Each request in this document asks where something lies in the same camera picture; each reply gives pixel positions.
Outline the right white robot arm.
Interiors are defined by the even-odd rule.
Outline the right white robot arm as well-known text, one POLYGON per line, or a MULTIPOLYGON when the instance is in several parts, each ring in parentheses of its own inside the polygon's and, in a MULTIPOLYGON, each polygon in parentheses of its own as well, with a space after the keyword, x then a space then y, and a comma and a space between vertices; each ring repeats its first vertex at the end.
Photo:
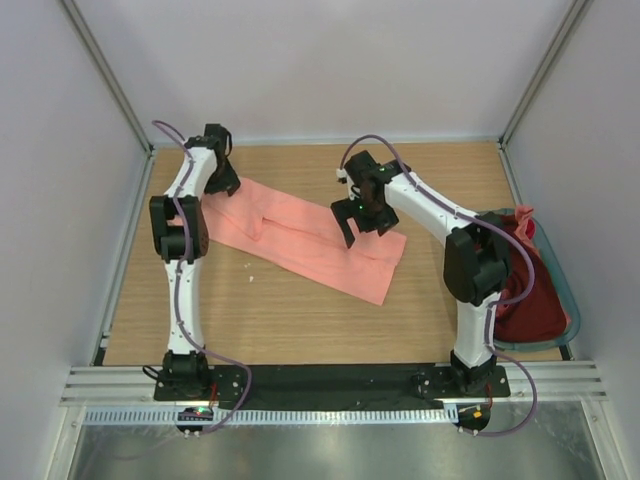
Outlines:
POLYGON ((424 183, 399 159, 377 162, 366 150, 344 154, 336 172, 348 195, 331 211, 346 245, 357 233, 384 235, 403 212, 444 248, 443 280, 457 305, 450 382, 461 395, 484 390, 496 366, 491 352, 496 302, 511 274, 509 242, 495 214, 460 207, 424 183))

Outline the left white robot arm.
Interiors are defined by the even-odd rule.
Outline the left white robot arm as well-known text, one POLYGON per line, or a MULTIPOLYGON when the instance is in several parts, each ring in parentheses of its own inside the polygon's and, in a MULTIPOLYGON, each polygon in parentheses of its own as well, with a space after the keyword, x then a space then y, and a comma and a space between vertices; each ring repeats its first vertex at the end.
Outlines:
POLYGON ((184 159, 171 185, 150 198, 155 252, 167 275, 170 331, 161 369, 152 377, 157 401, 204 400, 214 387, 200 319, 200 277, 209 249, 203 197, 233 196, 241 186, 229 156, 232 135, 209 123, 201 135, 185 137, 162 120, 152 125, 181 148, 184 159))

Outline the dark red t shirt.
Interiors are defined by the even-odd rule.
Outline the dark red t shirt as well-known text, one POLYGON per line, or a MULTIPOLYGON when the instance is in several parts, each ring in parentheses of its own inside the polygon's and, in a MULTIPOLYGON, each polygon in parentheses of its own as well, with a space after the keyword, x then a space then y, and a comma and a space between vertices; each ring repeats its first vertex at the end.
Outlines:
POLYGON ((533 240, 522 242, 516 235, 517 223, 514 212, 502 215, 501 220, 505 231, 528 253, 534 267, 535 280, 526 298, 515 304, 501 305, 497 308, 494 338, 509 343, 551 341, 565 331, 568 317, 539 249, 533 240))

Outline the teal plastic basket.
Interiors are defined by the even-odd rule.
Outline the teal plastic basket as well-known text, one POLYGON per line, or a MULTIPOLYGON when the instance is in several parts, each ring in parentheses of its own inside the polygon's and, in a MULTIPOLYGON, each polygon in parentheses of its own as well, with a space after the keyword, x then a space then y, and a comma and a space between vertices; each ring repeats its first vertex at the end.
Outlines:
MULTIPOLYGON (((514 210, 515 208, 485 211, 477 213, 476 217, 505 231, 501 216, 513 213, 514 210)), ((509 343, 494 338, 497 308, 501 305, 515 304, 526 298, 531 292, 535 280, 534 267, 528 253, 514 237, 505 231, 513 238, 511 242, 507 241, 505 243, 510 253, 511 275, 500 293, 491 293, 479 305, 475 306, 471 303, 462 302, 458 304, 458 339, 456 340, 456 349, 458 351, 467 347, 476 353, 485 353, 487 351, 486 345, 488 341, 485 335, 485 323, 488 311, 492 312, 492 319, 494 320, 492 332, 493 345, 496 349, 526 353, 540 352, 568 344, 579 331, 579 309, 544 230, 535 219, 534 222, 536 233, 533 243, 539 249, 540 256, 550 273, 561 305, 568 317, 565 331, 554 340, 536 343, 509 343)))

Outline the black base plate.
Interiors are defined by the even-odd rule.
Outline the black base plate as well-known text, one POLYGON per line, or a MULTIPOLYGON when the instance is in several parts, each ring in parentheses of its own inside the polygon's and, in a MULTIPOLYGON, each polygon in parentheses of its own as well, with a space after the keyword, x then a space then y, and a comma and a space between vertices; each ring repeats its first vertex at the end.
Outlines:
POLYGON ((492 394, 507 398, 511 394, 505 368, 498 365, 489 376, 469 389, 447 364, 320 364, 253 365, 249 371, 232 365, 217 365, 208 372, 160 372, 155 378, 156 401, 196 401, 214 398, 231 402, 249 390, 250 400, 262 400, 282 394, 286 400, 308 396, 316 400, 322 394, 332 399, 339 395, 381 392, 409 398, 458 398, 492 394))

